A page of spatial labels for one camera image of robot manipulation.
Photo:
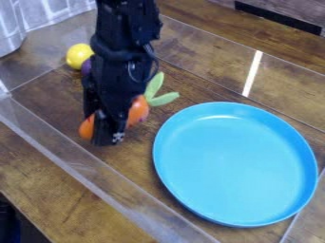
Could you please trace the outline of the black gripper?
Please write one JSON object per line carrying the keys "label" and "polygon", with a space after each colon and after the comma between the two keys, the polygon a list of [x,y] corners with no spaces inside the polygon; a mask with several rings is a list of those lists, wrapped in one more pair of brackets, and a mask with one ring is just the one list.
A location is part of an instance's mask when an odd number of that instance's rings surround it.
{"label": "black gripper", "polygon": [[99,37],[93,37],[90,46],[91,70],[82,85],[85,116],[95,112],[91,143],[117,145],[125,139],[134,98],[145,93],[156,76],[150,71],[158,59],[150,44],[114,50]]}

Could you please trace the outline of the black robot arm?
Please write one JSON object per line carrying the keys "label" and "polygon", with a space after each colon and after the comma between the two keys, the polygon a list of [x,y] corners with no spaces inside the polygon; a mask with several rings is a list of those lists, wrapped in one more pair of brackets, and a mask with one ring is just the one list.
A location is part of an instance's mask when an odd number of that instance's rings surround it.
{"label": "black robot arm", "polygon": [[133,101],[158,72],[152,42],[161,38],[164,23],[156,0],[95,2],[94,54],[82,84],[85,115],[94,117],[91,143],[106,146],[124,141]]}

